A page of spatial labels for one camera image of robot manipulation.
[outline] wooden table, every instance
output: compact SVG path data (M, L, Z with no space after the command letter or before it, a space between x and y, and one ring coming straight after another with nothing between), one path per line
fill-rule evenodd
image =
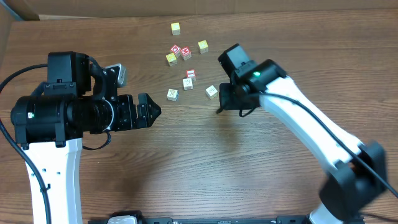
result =
M83 217L142 210L147 217L260 218L306 214L317 207L325 180L317 160L276 118L256 110L215 114L205 88L227 82L217 57L239 42L258 62L272 58L343 129L388 153L389 181L398 188L398 10L281 12L220 16L137 17L15 22L1 80L49 52L83 52L102 66L122 63L129 83L119 94L150 94L162 107L153 127L112 133L112 143L84 151L80 164ZM182 34L172 36L179 22ZM199 54L198 41L210 51ZM192 58L169 67L173 44ZM186 69L197 70L183 91ZM13 80L0 96L1 118L14 135L11 108L46 80L44 69ZM180 91L167 101L169 88ZM104 135L84 137L99 146ZM0 137L0 223L31 223L25 164ZM398 200L385 193L367 212L398 218Z

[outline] black cable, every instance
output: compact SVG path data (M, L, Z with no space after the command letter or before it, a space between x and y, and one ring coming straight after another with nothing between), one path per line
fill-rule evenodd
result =
M251 108L251 109L250 109L246 114L244 114L244 115L242 115L243 110L240 109L240 110L239 110L239 116L240 116L241 118L244 118L245 116L251 114L255 109L256 109L256 108Z
M88 57L88 60L93 62L93 65L96 66L99 70L102 70L102 67L99 65L99 63L93 57Z
M90 147L83 146L83 149L87 149L87 150L98 150L98 149L102 149L102 148L104 148L105 146L107 146L108 144L110 144L110 143L111 143L111 134L109 133L109 131L107 131L107 132L105 132L105 133L106 133L106 135L107 135L108 138L107 138L106 142L105 142L102 146L97 147L97 148L95 148L95 149L90 148Z
M44 86L46 82L41 82L35 90L30 94L31 96L41 96L44 92Z
M1 84L0 84L0 93L4 89L4 87L9 83L13 78L17 77L18 75L27 72L29 70L35 69L35 68L45 68L47 67L47 64L42 64L42 65L32 65L27 68L21 69L18 72L10 75L8 78L6 78ZM4 127L4 124L2 123L0 119L0 130L3 133L4 137L7 139L7 141L10 143L10 145L15 149L15 151L18 152L18 154L25 160L26 164L32 169L34 175L37 178L37 181L40 185L40 191L43 195L43 200L44 200L44 209L45 209L45 219L47 221L47 224L51 224L51 211L50 211L50 201L49 201L49 195L47 193L47 187L45 186L44 180L40 174L40 172L37 170L35 164L29 159L29 157L24 153L24 151L17 145L17 143L13 140L11 135L8 133L6 127Z
M359 156L357 156L355 153L353 153L333 132L328 128L327 125L324 124L324 122L314 113L312 112L309 108L307 108L304 104L299 102L298 100L291 99L290 97L284 96L284 95L279 95L275 93L255 93L248 95L248 97L255 97L259 95L266 95L266 96L273 96L276 98L281 98L287 101L292 102L293 104L296 104L297 106L301 107L303 110L305 110L315 121L317 121L320 126L325 129L325 131L339 144L353 159L355 159L357 162L359 162L370 174L372 174L376 179L378 179L382 185L384 185L387 189L391 191L391 193L398 198L398 192L387 182L385 181L382 177L380 177L379 174L377 174L369 165L367 165Z
M398 223L398 219L386 218L386 217L382 217L380 215L375 215L372 213L360 213L360 215L364 216L364 217L377 218L377 219L383 220L385 222Z

